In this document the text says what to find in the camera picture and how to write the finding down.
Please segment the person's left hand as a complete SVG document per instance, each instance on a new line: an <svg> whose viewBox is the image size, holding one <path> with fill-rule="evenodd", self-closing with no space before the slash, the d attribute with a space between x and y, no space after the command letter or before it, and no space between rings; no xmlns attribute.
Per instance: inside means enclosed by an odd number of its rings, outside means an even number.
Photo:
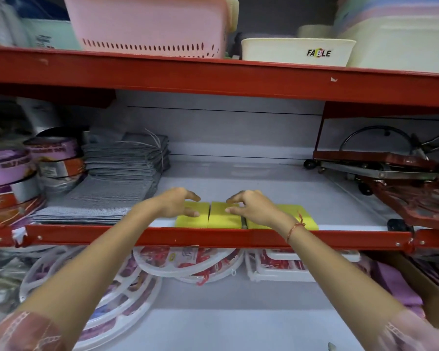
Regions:
<svg viewBox="0 0 439 351"><path fill-rule="evenodd" d="M149 199L147 206L155 218L174 218L184 215L184 210L191 210L185 207L185 201L199 202L200 197L186 188L170 188Z"/></svg>

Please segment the person's right hand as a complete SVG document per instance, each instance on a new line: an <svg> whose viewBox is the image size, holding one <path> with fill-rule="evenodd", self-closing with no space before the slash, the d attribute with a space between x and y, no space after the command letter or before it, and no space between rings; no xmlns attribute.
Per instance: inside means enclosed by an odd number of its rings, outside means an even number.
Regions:
<svg viewBox="0 0 439 351"><path fill-rule="evenodd" d="M241 217L254 223L270 227L284 235L297 223L296 218L281 211L269 198L259 190L243 190L227 200L228 204L242 207Z"/></svg>

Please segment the yellow sponge packet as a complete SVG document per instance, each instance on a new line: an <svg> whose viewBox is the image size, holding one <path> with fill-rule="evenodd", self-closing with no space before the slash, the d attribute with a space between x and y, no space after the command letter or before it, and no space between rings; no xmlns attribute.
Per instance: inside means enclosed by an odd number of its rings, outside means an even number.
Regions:
<svg viewBox="0 0 439 351"><path fill-rule="evenodd" d="M228 204L226 202L212 202L209 218L209 229L241 229L242 220L238 215L226 212L227 208L238 206L239 204Z"/></svg>
<svg viewBox="0 0 439 351"><path fill-rule="evenodd" d="M198 212L197 217L189 217L185 215L178 216L175 221L176 228L207 228L210 212L209 202L185 201L185 207Z"/></svg>
<svg viewBox="0 0 439 351"><path fill-rule="evenodd" d="M281 211L296 218L298 221L302 220L303 224L305 225L305 227L308 230L319 230L318 224L316 224L314 219L311 217L311 215L307 212L307 210L303 206L301 206L301 205L287 205L287 204L277 204L276 206ZM254 223L247 218L245 219L245 221L246 221L246 225L247 225L248 229L252 229L252 230L254 230L254 229L261 229L261 230L271 229L270 227Z"/></svg>

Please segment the person's left forearm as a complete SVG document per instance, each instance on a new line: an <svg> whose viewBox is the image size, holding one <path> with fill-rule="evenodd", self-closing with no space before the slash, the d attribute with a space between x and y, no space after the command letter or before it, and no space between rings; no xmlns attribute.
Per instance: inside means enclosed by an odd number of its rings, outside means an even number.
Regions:
<svg viewBox="0 0 439 351"><path fill-rule="evenodd" d="M37 288L18 308L45 317L73 348L142 232L162 216L160 197L130 212Z"/></svg>

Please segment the tied bundle of grey cloths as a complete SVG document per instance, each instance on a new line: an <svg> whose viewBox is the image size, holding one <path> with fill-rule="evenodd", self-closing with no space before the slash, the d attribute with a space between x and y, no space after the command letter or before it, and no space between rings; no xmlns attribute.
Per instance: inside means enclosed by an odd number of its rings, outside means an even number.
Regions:
<svg viewBox="0 0 439 351"><path fill-rule="evenodd" d="M122 140L92 140L82 145L90 176L123 181L159 181L170 169L169 137L151 131L128 133Z"/></svg>

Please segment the flat pile of grey cloths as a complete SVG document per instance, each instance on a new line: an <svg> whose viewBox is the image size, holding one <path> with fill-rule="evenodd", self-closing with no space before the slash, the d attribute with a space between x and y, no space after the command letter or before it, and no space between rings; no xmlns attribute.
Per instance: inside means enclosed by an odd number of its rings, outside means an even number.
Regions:
<svg viewBox="0 0 439 351"><path fill-rule="evenodd" d="M109 180L87 176L78 186L31 215L35 224L113 225L140 201L155 195L153 180Z"/></svg>

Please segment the stack of round white hangers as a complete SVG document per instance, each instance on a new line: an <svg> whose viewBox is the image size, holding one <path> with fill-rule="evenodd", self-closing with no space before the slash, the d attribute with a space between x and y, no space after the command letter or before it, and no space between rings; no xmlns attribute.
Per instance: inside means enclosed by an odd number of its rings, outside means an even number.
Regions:
<svg viewBox="0 0 439 351"><path fill-rule="evenodd" d="M19 290L23 302L36 288L76 257L84 246L57 246L39 258ZM90 351L122 335L150 310L162 287L162 278L137 266L130 254L119 268L72 351Z"/></svg>

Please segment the red metal shelf rack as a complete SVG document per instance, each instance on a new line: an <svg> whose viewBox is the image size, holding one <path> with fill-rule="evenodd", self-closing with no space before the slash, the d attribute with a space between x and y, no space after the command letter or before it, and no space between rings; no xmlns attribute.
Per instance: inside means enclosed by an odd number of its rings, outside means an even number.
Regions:
<svg viewBox="0 0 439 351"><path fill-rule="evenodd" d="M439 74L261 63L212 58L130 56L88 51L0 47L0 94L63 104L108 107L118 90L325 100L329 118L439 114ZM0 225L0 247L88 244L106 226L28 225L23 243ZM335 248L398 250L439 248L439 229L408 232L320 230ZM141 245L283 248L265 230L149 228Z"/></svg>

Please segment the white plastic cylinder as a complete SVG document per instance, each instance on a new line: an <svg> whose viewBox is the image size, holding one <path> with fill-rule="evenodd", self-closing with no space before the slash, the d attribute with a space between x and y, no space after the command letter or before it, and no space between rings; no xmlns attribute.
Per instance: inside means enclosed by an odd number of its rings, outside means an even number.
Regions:
<svg viewBox="0 0 439 351"><path fill-rule="evenodd" d="M34 135L63 126L63 121L51 102L23 97L17 97L16 102L31 124Z"/></svg>

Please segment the pink patterned sleeve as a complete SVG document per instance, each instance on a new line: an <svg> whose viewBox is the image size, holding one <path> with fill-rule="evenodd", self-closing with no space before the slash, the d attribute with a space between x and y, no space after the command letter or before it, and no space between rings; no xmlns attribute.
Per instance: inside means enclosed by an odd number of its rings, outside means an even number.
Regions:
<svg viewBox="0 0 439 351"><path fill-rule="evenodd" d="M385 325L373 351L439 351L439 329L405 310Z"/></svg>
<svg viewBox="0 0 439 351"><path fill-rule="evenodd" d="M0 351L67 351L62 333L46 317L13 312L0 322Z"/></svg>

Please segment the pink patterned right sleeve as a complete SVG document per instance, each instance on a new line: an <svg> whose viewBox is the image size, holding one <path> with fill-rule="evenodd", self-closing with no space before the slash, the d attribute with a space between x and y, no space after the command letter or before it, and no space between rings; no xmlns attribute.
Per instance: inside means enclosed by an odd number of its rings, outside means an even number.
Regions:
<svg viewBox="0 0 439 351"><path fill-rule="evenodd" d="M385 325L373 351L439 351L439 329L405 310Z"/></svg>

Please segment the pale green plastic container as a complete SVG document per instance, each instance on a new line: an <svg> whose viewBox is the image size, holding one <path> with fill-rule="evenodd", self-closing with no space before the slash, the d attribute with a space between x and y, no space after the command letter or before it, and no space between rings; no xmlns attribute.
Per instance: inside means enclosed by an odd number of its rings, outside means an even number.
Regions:
<svg viewBox="0 0 439 351"><path fill-rule="evenodd" d="M21 22L32 48L82 50L70 21L23 18Z"/></svg>

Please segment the stack of pastel plastic tubs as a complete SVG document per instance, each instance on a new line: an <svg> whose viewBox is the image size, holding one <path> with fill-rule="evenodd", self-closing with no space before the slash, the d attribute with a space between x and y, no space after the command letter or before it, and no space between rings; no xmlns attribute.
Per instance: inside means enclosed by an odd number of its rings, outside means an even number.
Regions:
<svg viewBox="0 0 439 351"><path fill-rule="evenodd" d="M333 32L348 67L439 73L439 0L339 0Z"/></svg>

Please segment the clear plastic wrapped goods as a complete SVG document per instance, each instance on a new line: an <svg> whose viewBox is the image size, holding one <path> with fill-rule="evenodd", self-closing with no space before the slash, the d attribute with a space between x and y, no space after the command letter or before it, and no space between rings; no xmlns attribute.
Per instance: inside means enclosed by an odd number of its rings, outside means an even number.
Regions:
<svg viewBox="0 0 439 351"><path fill-rule="evenodd" d="M29 38L20 17L5 0L0 0L0 46L29 46Z"/></svg>

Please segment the red lattice frame slicer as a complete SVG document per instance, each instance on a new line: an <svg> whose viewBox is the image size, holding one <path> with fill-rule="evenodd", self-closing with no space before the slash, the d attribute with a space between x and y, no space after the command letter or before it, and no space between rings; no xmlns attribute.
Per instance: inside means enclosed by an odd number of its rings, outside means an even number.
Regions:
<svg viewBox="0 0 439 351"><path fill-rule="evenodd" d="M364 178L363 182L407 224L439 230L439 181Z"/></svg>

